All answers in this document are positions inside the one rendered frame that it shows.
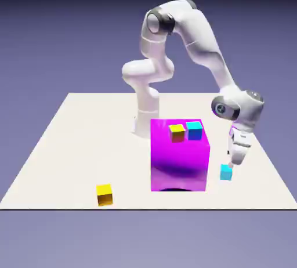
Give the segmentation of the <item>large magenta box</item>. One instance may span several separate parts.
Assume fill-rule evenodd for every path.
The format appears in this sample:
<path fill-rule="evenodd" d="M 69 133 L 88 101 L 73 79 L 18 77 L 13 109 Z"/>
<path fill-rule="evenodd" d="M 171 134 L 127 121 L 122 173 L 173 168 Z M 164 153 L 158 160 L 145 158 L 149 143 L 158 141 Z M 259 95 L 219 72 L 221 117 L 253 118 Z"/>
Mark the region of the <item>large magenta box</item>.
<path fill-rule="evenodd" d="M 188 140 L 186 122 L 199 121 L 201 140 Z M 182 124 L 183 142 L 172 143 L 169 125 Z M 210 144 L 201 119 L 152 119 L 151 191 L 205 191 L 207 186 Z"/>

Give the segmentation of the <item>small cyan cube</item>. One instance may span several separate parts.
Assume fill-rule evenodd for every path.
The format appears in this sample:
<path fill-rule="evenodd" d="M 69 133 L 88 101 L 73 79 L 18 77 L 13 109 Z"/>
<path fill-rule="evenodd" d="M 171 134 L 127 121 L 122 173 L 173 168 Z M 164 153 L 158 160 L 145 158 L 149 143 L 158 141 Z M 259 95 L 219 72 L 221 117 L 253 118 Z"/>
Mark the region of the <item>small cyan cube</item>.
<path fill-rule="evenodd" d="M 188 140 L 201 140 L 203 127 L 199 121 L 186 122 L 186 128 Z"/>
<path fill-rule="evenodd" d="M 228 164 L 220 166 L 220 180 L 232 180 L 233 169 Z"/>

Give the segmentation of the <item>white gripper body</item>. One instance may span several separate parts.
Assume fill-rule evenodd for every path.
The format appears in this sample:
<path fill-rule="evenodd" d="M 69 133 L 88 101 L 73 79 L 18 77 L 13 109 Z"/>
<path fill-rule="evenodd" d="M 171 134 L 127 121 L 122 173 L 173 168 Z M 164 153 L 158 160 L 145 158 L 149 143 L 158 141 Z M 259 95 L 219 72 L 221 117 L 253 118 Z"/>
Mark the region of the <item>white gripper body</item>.
<path fill-rule="evenodd" d="M 241 165 L 250 147 L 250 143 L 230 142 L 228 146 L 230 162 Z"/>

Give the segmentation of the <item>small yellow cube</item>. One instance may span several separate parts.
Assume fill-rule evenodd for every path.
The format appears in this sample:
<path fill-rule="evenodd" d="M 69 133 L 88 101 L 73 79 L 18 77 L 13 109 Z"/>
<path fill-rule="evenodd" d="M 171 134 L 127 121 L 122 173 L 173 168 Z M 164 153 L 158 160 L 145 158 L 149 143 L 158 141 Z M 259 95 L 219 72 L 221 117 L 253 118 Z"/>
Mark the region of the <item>small yellow cube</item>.
<path fill-rule="evenodd" d="M 107 206 L 113 204 L 113 193 L 111 184 L 101 184 L 96 186 L 98 206 Z"/>
<path fill-rule="evenodd" d="M 186 130 L 182 124 L 169 125 L 169 131 L 172 143 L 179 143 L 184 141 Z"/>

